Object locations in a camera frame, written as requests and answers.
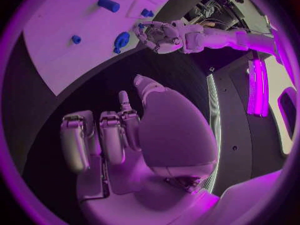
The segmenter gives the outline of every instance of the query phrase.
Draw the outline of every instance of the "blue plastic piece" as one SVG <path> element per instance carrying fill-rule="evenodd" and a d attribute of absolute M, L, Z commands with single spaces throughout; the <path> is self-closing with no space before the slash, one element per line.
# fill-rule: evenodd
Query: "blue plastic piece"
<path fill-rule="evenodd" d="M 142 16 L 144 16 L 145 18 L 147 17 L 153 17 L 154 13 L 152 11 L 149 11 L 148 9 L 144 9 L 143 11 L 141 11 L 140 13 Z"/>
<path fill-rule="evenodd" d="M 81 42 L 81 37 L 80 37 L 80 36 L 77 36 L 77 35 L 74 35 L 74 36 L 72 36 L 72 41 L 73 41 L 73 43 L 75 43 L 75 44 L 80 44 L 80 42 Z"/>
<path fill-rule="evenodd" d="M 111 0 L 99 0 L 98 6 L 103 7 L 113 13 L 117 12 L 120 9 L 120 4 Z"/>
<path fill-rule="evenodd" d="M 138 24 L 138 27 L 139 27 L 140 29 L 144 29 L 144 28 L 145 28 L 145 26 L 144 26 L 143 24 L 141 24 L 141 23 Z"/>
<path fill-rule="evenodd" d="M 129 43 L 130 34 L 126 31 L 120 33 L 115 41 L 114 41 L 114 50 L 113 52 L 116 54 L 120 54 L 121 50 L 120 48 L 125 47 Z"/>

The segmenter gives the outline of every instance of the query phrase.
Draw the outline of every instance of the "light bar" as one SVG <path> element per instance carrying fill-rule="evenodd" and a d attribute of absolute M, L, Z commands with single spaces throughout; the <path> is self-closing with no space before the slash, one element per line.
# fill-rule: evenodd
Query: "light bar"
<path fill-rule="evenodd" d="M 260 117 L 268 116 L 269 86 L 264 61 L 249 61 L 249 98 L 247 113 Z"/>

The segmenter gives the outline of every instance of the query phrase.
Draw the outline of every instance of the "humanoid robot hand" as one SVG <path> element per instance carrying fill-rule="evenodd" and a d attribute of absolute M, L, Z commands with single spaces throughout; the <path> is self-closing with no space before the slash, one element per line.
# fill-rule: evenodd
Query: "humanoid robot hand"
<path fill-rule="evenodd" d="M 273 37 L 246 33 L 243 29 L 227 31 L 200 24 L 184 24 L 183 21 L 176 20 L 171 23 L 145 21 L 135 26 L 133 31 L 143 44 L 158 54 L 177 50 L 190 54 L 201 52 L 204 48 L 231 47 L 243 51 L 253 49 L 278 58 Z"/>

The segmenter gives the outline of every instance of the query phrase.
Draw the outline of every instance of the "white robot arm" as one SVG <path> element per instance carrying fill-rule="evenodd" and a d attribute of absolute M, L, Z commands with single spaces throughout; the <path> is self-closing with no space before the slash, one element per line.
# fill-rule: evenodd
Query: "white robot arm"
<path fill-rule="evenodd" d="M 243 29 L 221 30 L 199 24 L 186 25 L 181 20 L 172 23 L 147 21 L 133 29 L 136 36 L 158 54 L 180 50 L 184 54 L 198 53 L 204 48 L 231 47 L 246 51 L 253 49 L 278 57 L 275 40 L 263 34 L 246 33 Z"/>

